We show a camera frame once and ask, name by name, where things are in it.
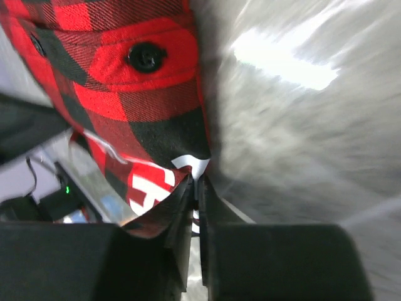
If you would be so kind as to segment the red black plaid shirt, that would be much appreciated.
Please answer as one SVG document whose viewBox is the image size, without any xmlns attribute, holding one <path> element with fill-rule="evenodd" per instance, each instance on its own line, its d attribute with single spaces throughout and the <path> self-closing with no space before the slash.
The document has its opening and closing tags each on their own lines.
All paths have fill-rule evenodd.
<svg viewBox="0 0 401 301">
<path fill-rule="evenodd" d="M 1 26 L 141 216 L 211 156 L 188 1 L 2 1 Z"/>
</svg>

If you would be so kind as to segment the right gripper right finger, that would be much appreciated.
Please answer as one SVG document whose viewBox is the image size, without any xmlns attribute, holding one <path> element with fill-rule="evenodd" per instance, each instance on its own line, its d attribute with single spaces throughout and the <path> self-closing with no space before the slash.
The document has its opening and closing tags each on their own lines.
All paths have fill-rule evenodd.
<svg viewBox="0 0 401 301">
<path fill-rule="evenodd" d="M 198 195 L 209 300 L 373 300 L 356 245 L 341 227 L 247 223 L 207 177 Z"/>
</svg>

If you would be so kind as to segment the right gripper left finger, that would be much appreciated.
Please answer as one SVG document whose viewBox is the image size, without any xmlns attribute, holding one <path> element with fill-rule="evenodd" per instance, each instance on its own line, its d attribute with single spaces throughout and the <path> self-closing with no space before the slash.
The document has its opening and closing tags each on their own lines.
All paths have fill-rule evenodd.
<svg viewBox="0 0 401 301">
<path fill-rule="evenodd" d="M 180 300 L 187 287 L 192 178 L 125 226 L 1 223 L 2 300 Z"/>
</svg>

